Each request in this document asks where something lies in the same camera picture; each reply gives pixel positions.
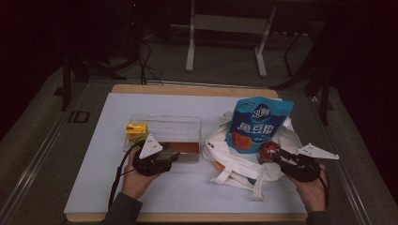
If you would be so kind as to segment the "clear plastic box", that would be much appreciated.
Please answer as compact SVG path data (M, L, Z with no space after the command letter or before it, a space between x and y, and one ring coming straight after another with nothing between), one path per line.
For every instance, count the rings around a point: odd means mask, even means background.
M129 123L147 123L148 133L152 134L159 143L199 143L201 153L202 119L200 117L136 113L131 116ZM126 136L123 150L127 151L130 147Z

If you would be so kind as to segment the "black metal stand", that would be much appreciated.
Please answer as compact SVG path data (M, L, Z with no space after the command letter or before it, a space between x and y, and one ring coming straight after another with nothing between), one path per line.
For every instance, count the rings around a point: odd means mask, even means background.
M328 55L323 53L326 48L325 41L328 36L321 31L314 41L303 64L296 70L293 77L281 84L271 86L272 90L284 90L296 83L308 79L304 88L307 97L315 98L321 92L319 103L319 116L325 126L328 122L329 89L331 80L331 68Z

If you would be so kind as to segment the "person's right hand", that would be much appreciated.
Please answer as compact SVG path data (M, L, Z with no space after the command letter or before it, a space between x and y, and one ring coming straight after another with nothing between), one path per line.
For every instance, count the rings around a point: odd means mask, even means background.
M296 186L304 207L308 213L326 211L329 203L329 179L326 167L320 164L319 178L312 182L300 182L291 176L288 179Z

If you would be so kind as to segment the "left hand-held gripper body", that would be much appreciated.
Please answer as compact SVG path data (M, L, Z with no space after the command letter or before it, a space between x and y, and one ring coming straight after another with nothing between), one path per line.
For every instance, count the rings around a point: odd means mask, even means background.
M135 170L145 176L169 172L172 164L163 158L165 154L161 144L149 134L147 138L139 143L140 150L135 154L132 166Z

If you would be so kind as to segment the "yellow drink carton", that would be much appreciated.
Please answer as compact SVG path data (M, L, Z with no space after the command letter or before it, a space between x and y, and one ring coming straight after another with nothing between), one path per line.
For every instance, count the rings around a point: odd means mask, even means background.
M130 145L145 140L148 136L147 123L128 123L126 127L126 136Z

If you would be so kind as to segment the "white canvas tote bag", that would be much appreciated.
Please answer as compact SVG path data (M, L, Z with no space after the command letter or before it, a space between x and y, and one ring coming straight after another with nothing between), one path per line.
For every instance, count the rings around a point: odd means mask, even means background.
M211 181L219 185L245 188L253 193L255 201L263 201L266 197L262 187L284 177L276 163L260 164L257 154L239 154L225 141L232 113L223 114L224 122L216 127L207 137L203 146L203 157L211 161L220 172Z

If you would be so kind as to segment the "white metal stand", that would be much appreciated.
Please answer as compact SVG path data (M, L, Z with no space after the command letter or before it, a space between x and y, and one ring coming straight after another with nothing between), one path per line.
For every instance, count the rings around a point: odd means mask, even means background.
M254 48L254 55L260 77L268 75L263 51L270 34L277 7L271 6L266 19L239 18L220 15L197 14L195 12L195 0L191 0L190 14L190 42L188 46L186 71L192 72L195 56L195 31L220 31L244 34L256 34L261 36L260 43Z

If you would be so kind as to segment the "brown rectangular box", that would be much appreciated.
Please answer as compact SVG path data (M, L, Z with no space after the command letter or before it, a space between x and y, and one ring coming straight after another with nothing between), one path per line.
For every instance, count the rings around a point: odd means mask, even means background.
M197 163L200 148L198 142L170 142L170 149L163 151L166 154L179 153L178 163Z

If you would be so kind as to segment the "black tripod stand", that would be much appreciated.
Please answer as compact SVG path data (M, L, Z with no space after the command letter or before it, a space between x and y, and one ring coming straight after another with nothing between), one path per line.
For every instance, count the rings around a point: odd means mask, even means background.
M65 52L62 60L62 86L58 87L54 93L63 99L62 112L67 109L71 102L71 75L74 75L80 82L87 82L90 78L87 67L92 67L111 79L125 80L125 77L115 74L109 68L82 52Z

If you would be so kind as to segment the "red-lidded dark candy jar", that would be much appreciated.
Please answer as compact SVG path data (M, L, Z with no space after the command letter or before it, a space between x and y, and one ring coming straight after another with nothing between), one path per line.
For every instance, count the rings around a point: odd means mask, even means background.
M275 142L264 142L257 154L257 161L260 164L272 163L273 155L277 155L281 150L281 147Z

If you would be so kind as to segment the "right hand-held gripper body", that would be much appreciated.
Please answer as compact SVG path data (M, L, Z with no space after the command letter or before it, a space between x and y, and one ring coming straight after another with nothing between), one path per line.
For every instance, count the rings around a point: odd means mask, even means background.
M300 182L312 182L319 177L320 166L315 161L317 158L339 159L337 154L332 154L311 143L298 149L294 159L285 159L289 165L282 166L281 171Z

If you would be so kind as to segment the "white table mat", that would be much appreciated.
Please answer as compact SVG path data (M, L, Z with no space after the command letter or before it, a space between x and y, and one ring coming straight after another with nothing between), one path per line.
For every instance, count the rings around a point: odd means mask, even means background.
M199 97L145 94L115 94L106 98L83 164L69 195L65 213L104 213L124 152L125 128L136 113L198 116L204 140L223 122L222 114L232 111L235 97ZM141 212L156 213L303 213L295 186L287 179L263 186L265 199L256 201L247 189L218 185L213 164L200 158L197 163L176 163L158 177L141 197Z

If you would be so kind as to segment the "person's left hand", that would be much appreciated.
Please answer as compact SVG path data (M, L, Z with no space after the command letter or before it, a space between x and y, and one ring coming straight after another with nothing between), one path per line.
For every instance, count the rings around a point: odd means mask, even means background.
M128 163L124 168L123 184L121 192L134 200L138 200L144 195L149 185L159 177L158 174L145 176L139 174L132 166L134 157L138 149L133 149L128 157Z

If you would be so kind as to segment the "blue snack pouch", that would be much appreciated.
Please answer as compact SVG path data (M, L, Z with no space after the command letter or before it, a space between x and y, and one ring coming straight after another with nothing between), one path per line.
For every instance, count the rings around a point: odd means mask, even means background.
M266 97L241 99L233 111L225 141L240 154L257 153L276 134L293 108L291 101Z

